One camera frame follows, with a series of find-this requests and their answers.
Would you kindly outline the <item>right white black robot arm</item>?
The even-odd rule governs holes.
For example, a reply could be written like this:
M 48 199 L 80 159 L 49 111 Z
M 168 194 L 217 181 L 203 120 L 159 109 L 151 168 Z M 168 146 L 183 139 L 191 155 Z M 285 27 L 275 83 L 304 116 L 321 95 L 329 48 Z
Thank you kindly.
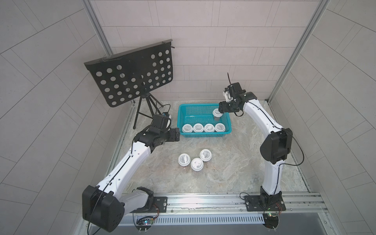
M 262 107 L 252 92 L 246 92 L 239 83 L 225 88 L 225 101 L 219 103 L 220 113 L 244 112 L 248 114 L 264 134 L 265 140 L 260 147 L 265 160 L 264 181 L 260 188 L 260 201 L 265 208 L 276 203 L 282 197 L 281 175 L 291 150 L 292 131 L 279 125 Z

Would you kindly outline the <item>teal plastic basket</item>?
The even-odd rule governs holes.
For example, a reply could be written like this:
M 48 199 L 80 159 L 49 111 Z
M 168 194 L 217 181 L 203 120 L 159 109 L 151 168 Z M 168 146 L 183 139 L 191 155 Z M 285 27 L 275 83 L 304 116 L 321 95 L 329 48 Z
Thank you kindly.
M 209 104 L 181 104 L 178 109 L 177 127 L 179 127 L 181 136 L 186 138 L 214 138 L 223 137 L 232 132 L 232 125 L 229 113 L 223 114 L 218 121 L 214 119 L 213 110 L 218 108 L 218 103 Z M 222 123 L 225 126 L 225 130 L 221 132 L 201 132 L 201 133 L 184 133 L 183 126 L 189 124 L 194 126 L 195 124 L 212 124 L 215 126 L 218 123 Z

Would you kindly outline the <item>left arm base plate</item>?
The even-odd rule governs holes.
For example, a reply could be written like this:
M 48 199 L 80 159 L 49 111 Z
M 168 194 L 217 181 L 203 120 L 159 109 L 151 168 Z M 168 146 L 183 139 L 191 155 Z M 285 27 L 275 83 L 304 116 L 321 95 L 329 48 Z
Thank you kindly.
M 150 197 L 146 203 L 145 213 L 166 212 L 168 197 Z

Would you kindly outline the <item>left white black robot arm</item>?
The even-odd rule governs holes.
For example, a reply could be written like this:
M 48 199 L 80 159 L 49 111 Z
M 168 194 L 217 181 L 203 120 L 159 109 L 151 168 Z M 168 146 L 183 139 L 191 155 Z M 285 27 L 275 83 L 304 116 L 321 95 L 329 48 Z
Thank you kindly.
M 165 142 L 180 140 L 179 128 L 171 128 L 171 115 L 156 114 L 152 123 L 132 140 L 131 148 L 115 168 L 95 187 L 82 193 L 82 217 L 99 228 L 112 232 L 130 212 L 148 212 L 153 208 L 153 191 L 138 187 L 122 197 L 128 182 L 153 150 Z

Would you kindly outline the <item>yogurt cup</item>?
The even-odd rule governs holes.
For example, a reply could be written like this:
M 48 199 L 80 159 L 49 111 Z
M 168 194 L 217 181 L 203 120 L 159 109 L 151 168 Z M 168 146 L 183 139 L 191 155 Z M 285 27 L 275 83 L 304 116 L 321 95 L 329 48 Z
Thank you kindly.
M 182 131 L 184 133 L 191 133 L 193 131 L 193 127 L 190 125 L 190 124 L 185 124 L 183 127 L 182 127 Z
M 212 152 L 208 149 L 203 149 L 200 151 L 199 157 L 202 161 L 208 162 L 212 159 Z
M 188 165 L 190 165 L 191 163 L 191 158 L 188 154 L 186 153 L 182 153 L 179 157 L 178 157 L 178 163 L 180 166 L 182 167 L 186 167 Z
M 204 126 L 204 132 L 212 133 L 215 132 L 215 127 L 211 123 L 208 123 Z
M 217 123 L 214 126 L 215 132 L 225 132 L 226 131 L 226 126 L 223 123 Z
M 214 117 L 215 121 L 220 121 L 221 117 L 223 116 L 223 114 L 220 113 L 220 111 L 219 111 L 218 108 L 214 109 L 213 112 L 212 112 L 212 114 L 213 114 L 213 117 Z
M 193 171 L 199 172 L 203 169 L 204 167 L 204 162 L 201 158 L 194 158 L 191 161 L 191 168 Z
M 204 126 L 200 123 L 196 123 L 194 126 L 193 126 L 193 132 L 195 133 L 202 133 L 204 132 Z

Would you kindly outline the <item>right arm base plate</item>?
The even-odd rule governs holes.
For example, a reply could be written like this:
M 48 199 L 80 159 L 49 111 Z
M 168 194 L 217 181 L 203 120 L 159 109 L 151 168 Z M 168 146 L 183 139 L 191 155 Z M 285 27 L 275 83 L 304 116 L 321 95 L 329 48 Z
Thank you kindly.
M 286 210 L 281 194 L 244 196 L 248 212 L 282 212 Z

